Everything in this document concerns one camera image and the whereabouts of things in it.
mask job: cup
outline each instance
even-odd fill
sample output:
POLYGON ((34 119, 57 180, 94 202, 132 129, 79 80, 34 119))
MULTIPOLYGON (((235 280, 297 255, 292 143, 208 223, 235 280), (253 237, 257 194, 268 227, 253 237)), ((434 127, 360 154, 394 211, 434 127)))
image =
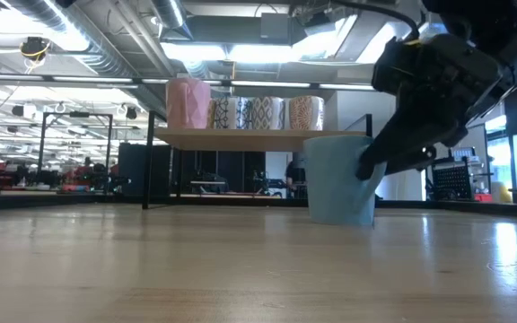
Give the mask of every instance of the cup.
POLYGON ((252 101, 252 128, 281 130, 285 124, 285 103, 276 97, 255 98, 252 101))
POLYGON ((324 100, 315 96, 293 98, 289 104, 291 129, 322 130, 324 100))
POLYGON ((337 135, 304 141, 309 213, 316 223, 367 226, 374 223, 374 191, 386 162, 374 167, 370 179, 356 177, 360 156, 370 137, 337 135))
POLYGON ((206 116, 206 128, 212 129, 215 127, 215 100, 211 100, 208 104, 208 115, 206 116))
POLYGON ((205 129, 211 87, 198 79, 179 78, 167 83, 169 129, 205 129))
POLYGON ((249 100, 241 97, 213 99, 215 103, 215 129, 248 129, 249 100))

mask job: light blue cup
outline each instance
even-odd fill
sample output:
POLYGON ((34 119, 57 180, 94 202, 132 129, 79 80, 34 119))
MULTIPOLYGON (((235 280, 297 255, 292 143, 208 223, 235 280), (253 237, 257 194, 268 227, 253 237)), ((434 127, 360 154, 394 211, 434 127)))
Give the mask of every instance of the light blue cup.
POLYGON ((374 191, 386 172, 376 165, 370 179, 356 177, 370 137, 338 135, 304 141, 309 213, 316 223, 373 225, 374 191))

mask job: pink cup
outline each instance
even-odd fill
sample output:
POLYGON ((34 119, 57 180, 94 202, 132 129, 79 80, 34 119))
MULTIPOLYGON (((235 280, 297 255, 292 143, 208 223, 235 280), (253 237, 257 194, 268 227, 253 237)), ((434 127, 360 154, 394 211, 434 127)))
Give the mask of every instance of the pink cup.
POLYGON ((198 79, 179 78, 167 83, 169 129, 205 129, 211 87, 198 79))

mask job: patterned cup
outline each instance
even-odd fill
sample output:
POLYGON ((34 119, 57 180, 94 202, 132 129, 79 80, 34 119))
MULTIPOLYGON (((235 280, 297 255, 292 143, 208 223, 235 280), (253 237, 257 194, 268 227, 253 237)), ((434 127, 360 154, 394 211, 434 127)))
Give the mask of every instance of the patterned cup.
POLYGON ((169 129, 205 129, 211 87, 198 79, 179 78, 167 83, 169 129))
POLYGON ((215 103, 215 129, 249 129, 250 102, 241 97, 213 99, 215 103))
POLYGON ((290 101, 289 115, 293 130, 322 130, 324 100, 315 96, 296 97, 290 101))
POLYGON ((252 101, 252 128, 281 130, 285 124, 285 103, 276 97, 255 98, 252 101))
POLYGON ((208 116, 206 116, 206 128, 207 129, 212 129, 215 127, 215 110, 216 110, 215 100, 211 100, 208 103, 208 116))

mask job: black device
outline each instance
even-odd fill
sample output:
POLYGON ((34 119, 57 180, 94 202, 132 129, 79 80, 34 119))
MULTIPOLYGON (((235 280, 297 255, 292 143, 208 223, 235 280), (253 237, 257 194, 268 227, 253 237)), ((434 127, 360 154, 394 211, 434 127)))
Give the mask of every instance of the black device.
POLYGON ((408 23, 407 39, 393 39, 374 66, 372 86, 397 97, 396 112, 361 156, 356 175, 374 165, 387 174, 423 169, 468 134, 470 120, 485 116, 517 90, 517 0, 423 0, 449 34, 421 41, 408 17, 368 4, 337 3, 386 13, 408 23))
POLYGON ((135 120, 136 119, 136 108, 127 108, 127 114, 125 117, 129 120, 135 120))
POLYGON ((41 37, 28 37, 21 45, 22 55, 34 62, 42 61, 47 55, 49 40, 41 37))

